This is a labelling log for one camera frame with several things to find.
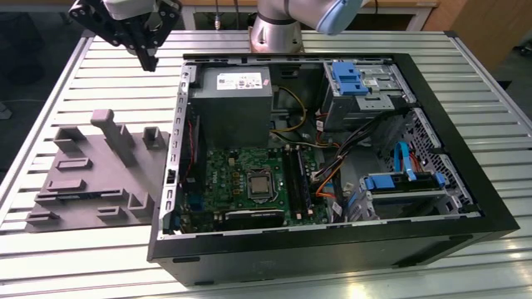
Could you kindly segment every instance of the metal workbench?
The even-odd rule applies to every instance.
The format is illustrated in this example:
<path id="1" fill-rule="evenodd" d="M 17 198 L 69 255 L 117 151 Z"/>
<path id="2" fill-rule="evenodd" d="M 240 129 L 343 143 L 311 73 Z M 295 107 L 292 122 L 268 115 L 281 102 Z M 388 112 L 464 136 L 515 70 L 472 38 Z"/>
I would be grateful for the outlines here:
<path id="1" fill-rule="evenodd" d="M 0 297 L 529 298 L 532 297 L 532 125 L 459 39 L 440 32 L 304 33 L 307 52 L 407 52 L 521 229 L 424 267 L 185 289 L 145 262 L 149 226 L 24 233 L 24 218 L 52 164 L 59 126 L 112 108 L 129 132 L 171 130 L 181 57 L 248 52 L 245 32 L 173 32 L 155 73 L 124 49 L 81 38 L 0 187 Z"/>

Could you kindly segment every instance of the ram slot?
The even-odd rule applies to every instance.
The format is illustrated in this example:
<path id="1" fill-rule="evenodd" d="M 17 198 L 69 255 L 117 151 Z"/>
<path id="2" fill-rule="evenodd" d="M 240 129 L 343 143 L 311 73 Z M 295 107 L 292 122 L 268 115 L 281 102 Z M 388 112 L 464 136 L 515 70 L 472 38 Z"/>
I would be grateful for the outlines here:
<path id="1" fill-rule="evenodd" d="M 285 148 L 283 152 L 284 179 L 288 190 L 288 202 L 291 213 L 296 219 L 303 215 L 311 215 L 311 195 L 308 192 L 308 181 L 305 177 L 304 164 L 297 149 Z"/>
<path id="2" fill-rule="evenodd" d="M 305 164 L 301 156 L 301 150 L 296 150 L 297 155 L 297 180 L 299 180 L 299 197 L 303 200 L 304 207 L 305 207 L 305 214 L 311 216 L 313 214 L 312 211 L 312 201 L 311 201 L 311 192 L 308 190 L 308 178 L 305 174 Z"/>

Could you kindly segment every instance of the power supply label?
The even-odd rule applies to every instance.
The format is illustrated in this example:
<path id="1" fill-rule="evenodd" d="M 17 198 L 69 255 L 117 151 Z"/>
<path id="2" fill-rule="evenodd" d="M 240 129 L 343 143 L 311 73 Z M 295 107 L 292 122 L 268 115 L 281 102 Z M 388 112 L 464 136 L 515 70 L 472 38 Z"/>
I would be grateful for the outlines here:
<path id="1" fill-rule="evenodd" d="M 260 73 L 231 73 L 216 76 L 216 89 L 261 89 Z"/>

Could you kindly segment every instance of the green circuit board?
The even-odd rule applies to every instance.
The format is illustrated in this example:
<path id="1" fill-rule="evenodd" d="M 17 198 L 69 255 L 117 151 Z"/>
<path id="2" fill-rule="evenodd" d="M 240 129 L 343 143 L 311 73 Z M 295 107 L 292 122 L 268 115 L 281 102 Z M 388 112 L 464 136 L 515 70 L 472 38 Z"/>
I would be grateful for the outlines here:
<path id="1" fill-rule="evenodd" d="M 315 171 L 317 164 L 311 149 L 301 151 L 305 170 Z M 249 173 L 267 173 L 273 186 L 273 195 L 265 202 L 249 198 Z M 281 209 L 285 212 L 285 226 L 321 224 L 327 221 L 325 204 L 312 207 L 312 217 L 296 219 L 291 214 L 288 191 L 283 170 L 283 155 L 279 148 L 225 149 L 208 151 L 207 187 L 204 210 Z"/>

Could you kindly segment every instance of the black computer chassis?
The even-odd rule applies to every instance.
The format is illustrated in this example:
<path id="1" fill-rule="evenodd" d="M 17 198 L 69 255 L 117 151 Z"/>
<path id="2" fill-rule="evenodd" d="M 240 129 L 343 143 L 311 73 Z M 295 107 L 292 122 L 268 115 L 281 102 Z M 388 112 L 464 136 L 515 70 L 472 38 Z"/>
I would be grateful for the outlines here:
<path id="1" fill-rule="evenodd" d="M 184 285 L 251 282 L 283 277 L 356 272 L 377 268 L 428 264 L 472 243 L 493 240 L 519 229 L 488 177 L 467 147 L 464 139 L 443 109 L 408 54 L 200 54 L 185 55 L 187 61 L 217 58 L 248 58 L 291 61 L 332 58 L 392 58 L 409 85 L 429 124 L 463 178 L 476 205 L 464 206 L 483 217 L 333 229 L 275 232 L 249 235 L 205 235 L 180 240 L 157 240 L 157 212 L 153 214 L 148 261 L 157 262 Z M 179 267 L 180 277 L 172 273 Z"/>

